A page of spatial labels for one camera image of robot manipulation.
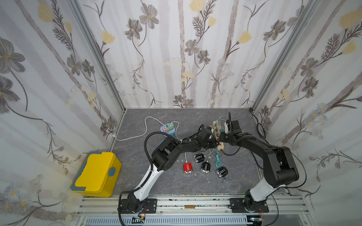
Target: table surface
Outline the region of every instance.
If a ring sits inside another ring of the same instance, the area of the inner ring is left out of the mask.
[[[249,132],[258,137],[256,123],[248,109],[245,108],[197,108],[197,109],[128,109],[121,125],[118,139],[124,139],[141,135],[145,132],[144,118],[152,116],[162,123],[178,121],[180,123],[176,134],[183,138],[197,131],[204,123],[209,126],[220,116],[222,119],[228,118],[231,112],[232,120],[238,120],[243,132]],[[118,195],[121,191],[134,189],[143,175],[147,172],[149,161],[144,153],[143,143],[147,134],[160,131],[162,126],[152,118],[147,118],[147,133],[142,137],[117,141],[113,152],[122,163],[122,167],[115,185],[113,194]],[[163,135],[154,135],[147,141],[149,154],[164,139]],[[224,151],[234,153],[237,147],[226,144]],[[153,185],[150,194],[231,194],[244,193],[254,187],[259,182],[256,164],[250,151],[241,148],[234,156],[226,156],[221,153],[220,161],[228,168],[228,175],[225,182],[216,175],[216,152],[211,154],[209,163],[211,164],[208,175],[200,172],[201,164],[193,161],[194,153],[187,153],[187,160],[192,164],[193,173],[185,175],[183,165],[185,155],[181,154],[174,165],[165,171]],[[262,165],[262,159],[257,155],[257,160]]]

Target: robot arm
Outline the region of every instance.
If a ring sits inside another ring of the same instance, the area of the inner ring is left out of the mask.
[[[191,135],[190,137],[184,138],[180,144],[167,137],[152,152],[151,161],[153,164],[153,171],[149,179],[147,180],[147,177],[151,171],[151,165],[148,167],[148,171],[136,188],[140,187],[141,184],[147,180],[143,187],[128,194],[127,199],[130,209],[135,213],[142,210],[144,201],[148,197],[148,194],[156,180],[164,171],[172,167],[180,154],[185,152],[198,152],[202,148],[216,148],[218,145],[219,142],[216,141],[214,136],[212,136],[211,128],[204,128],[203,125],[200,126],[197,133]]]
[[[221,142],[249,149],[263,159],[264,178],[246,191],[244,198],[245,209],[253,212],[263,206],[268,196],[279,187],[298,180],[299,173],[289,148],[266,144],[249,133],[243,133],[239,122],[231,121],[230,113],[226,124],[228,131],[220,134]]]

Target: yellow lid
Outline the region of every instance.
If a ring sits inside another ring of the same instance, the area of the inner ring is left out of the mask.
[[[85,187],[85,192],[101,192],[114,158],[115,154],[112,152],[89,155],[82,174],[75,182],[75,186]]]

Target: wall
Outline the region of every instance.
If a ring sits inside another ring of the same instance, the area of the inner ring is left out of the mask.
[[[86,1],[126,107],[249,107],[307,1]]]
[[[293,192],[319,226],[362,220],[361,7],[322,1],[256,109],[270,143],[288,146],[305,165],[307,182]],[[302,181],[301,167],[299,174]]]
[[[0,222],[75,224],[69,187],[121,112],[66,1],[1,1],[0,20]]]

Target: yellow box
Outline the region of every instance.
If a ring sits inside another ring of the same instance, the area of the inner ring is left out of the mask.
[[[109,197],[121,166],[121,162],[112,152],[89,152],[71,185],[71,190],[86,196]]]

